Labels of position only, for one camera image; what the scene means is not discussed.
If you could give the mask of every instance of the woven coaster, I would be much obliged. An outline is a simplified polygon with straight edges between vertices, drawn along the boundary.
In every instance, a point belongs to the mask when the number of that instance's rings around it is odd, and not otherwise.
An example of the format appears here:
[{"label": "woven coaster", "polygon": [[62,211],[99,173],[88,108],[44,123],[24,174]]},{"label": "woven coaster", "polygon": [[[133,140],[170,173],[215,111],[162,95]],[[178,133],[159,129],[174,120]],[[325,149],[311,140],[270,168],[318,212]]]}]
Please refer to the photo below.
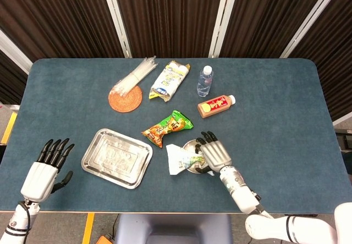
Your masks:
[{"label": "woven coaster", "polygon": [[112,109],[121,113],[131,112],[142,103],[142,89],[135,86],[125,97],[110,92],[108,100]]}]

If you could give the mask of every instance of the blue felt surface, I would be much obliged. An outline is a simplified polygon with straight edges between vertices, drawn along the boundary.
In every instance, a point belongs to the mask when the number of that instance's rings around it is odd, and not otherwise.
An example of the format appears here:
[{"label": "blue felt surface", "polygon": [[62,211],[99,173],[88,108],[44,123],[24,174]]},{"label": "blue felt surface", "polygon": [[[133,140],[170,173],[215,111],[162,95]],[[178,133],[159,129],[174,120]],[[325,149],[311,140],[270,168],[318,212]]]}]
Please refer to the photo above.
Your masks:
[{"label": "blue felt surface", "polygon": [[[40,149],[50,138],[70,137],[76,144],[58,180],[68,170],[67,187],[41,205],[44,210],[112,212],[238,212],[218,177],[184,171],[168,174],[165,145],[182,146],[202,130],[212,130],[228,149],[247,184],[272,213],[330,213],[352,201],[316,67],[304,59],[178,59],[191,71],[168,103],[148,92],[170,59],[140,87],[141,106],[128,114],[112,110],[112,86],[141,59],[42,59],[29,75],[12,136],[0,165],[0,210],[13,210]],[[202,119],[196,105],[197,77],[204,65],[214,68],[207,99],[234,95],[236,105]],[[81,159],[94,134],[109,128],[148,142],[141,131],[178,109],[192,130],[164,137],[139,187],[128,190],[82,170]]]}]

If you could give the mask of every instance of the water bottle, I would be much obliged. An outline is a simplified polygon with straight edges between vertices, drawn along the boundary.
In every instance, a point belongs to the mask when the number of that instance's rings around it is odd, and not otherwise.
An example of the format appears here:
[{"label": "water bottle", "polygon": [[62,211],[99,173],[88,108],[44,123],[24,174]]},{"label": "water bottle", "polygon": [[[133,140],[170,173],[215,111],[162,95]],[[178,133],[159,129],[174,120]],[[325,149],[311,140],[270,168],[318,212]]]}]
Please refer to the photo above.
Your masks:
[{"label": "water bottle", "polygon": [[209,94],[213,75],[213,69],[209,65],[205,66],[200,71],[197,85],[197,92],[200,97],[205,97],[207,94]]}]

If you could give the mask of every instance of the cable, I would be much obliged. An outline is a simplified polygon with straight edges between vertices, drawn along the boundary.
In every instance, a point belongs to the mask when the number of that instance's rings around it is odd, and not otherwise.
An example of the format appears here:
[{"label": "cable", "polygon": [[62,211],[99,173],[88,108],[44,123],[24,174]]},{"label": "cable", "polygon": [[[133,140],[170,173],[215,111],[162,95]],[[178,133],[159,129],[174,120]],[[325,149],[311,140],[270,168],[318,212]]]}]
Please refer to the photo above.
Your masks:
[{"label": "cable", "polygon": [[116,219],[115,219],[115,222],[114,222],[114,224],[112,225],[112,239],[114,239],[114,240],[115,240],[115,226],[116,226],[117,219],[119,218],[119,215],[120,215],[120,214],[117,214]]},{"label": "cable", "polygon": [[24,237],[24,240],[23,240],[23,244],[26,244],[26,241],[27,241],[27,236],[29,234],[29,227],[31,225],[31,216],[29,214],[29,211],[28,211],[28,207],[25,205],[25,202],[24,201],[19,201],[18,204],[24,209],[26,210],[26,213],[27,213],[27,229],[26,229],[26,236]]}]

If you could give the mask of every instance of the brown curtain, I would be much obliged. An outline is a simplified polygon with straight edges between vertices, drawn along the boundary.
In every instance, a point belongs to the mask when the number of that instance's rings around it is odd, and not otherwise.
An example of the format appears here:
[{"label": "brown curtain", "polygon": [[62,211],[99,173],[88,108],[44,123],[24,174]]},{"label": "brown curtain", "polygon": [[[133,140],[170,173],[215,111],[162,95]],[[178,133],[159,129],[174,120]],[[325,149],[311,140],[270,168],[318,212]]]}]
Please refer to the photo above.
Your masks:
[{"label": "brown curtain", "polygon": [[27,74],[0,51],[0,102],[20,104]]},{"label": "brown curtain", "polygon": [[0,28],[33,62],[124,57],[106,0],[0,0]]},{"label": "brown curtain", "polygon": [[118,0],[133,57],[208,57],[220,0]]},{"label": "brown curtain", "polygon": [[280,57],[316,2],[235,0],[220,57]]},{"label": "brown curtain", "polygon": [[332,120],[352,111],[352,0],[332,0],[290,57],[311,59]]}]

